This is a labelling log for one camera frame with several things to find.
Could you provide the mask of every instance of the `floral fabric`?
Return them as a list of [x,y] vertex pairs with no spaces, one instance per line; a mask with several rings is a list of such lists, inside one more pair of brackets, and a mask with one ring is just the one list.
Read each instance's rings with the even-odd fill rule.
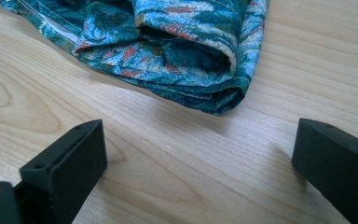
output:
[[82,63],[219,115],[244,97],[269,0],[0,0]]

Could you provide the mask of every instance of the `garment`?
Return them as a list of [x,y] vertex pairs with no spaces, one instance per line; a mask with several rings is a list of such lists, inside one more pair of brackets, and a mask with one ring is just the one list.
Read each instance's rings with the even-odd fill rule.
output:
[[0,0],[79,61],[219,115],[243,99],[269,0]]

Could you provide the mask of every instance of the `fabric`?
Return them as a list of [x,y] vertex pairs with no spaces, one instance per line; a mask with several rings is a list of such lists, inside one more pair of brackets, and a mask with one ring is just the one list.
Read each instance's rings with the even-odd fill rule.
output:
[[219,115],[243,99],[269,0],[0,0],[82,63]]

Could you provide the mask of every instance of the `wooden surface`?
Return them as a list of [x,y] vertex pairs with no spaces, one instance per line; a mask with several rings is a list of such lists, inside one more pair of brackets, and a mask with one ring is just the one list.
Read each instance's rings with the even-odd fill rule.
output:
[[97,73],[0,8],[0,180],[103,119],[109,166],[75,223],[347,223],[291,166],[299,118],[358,136],[358,0],[272,0],[250,90],[221,117]]

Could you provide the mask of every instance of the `cloth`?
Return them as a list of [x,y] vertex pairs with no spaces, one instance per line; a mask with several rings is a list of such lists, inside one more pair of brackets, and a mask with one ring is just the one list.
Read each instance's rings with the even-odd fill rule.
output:
[[219,115],[255,72],[269,0],[0,0],[79,61]]

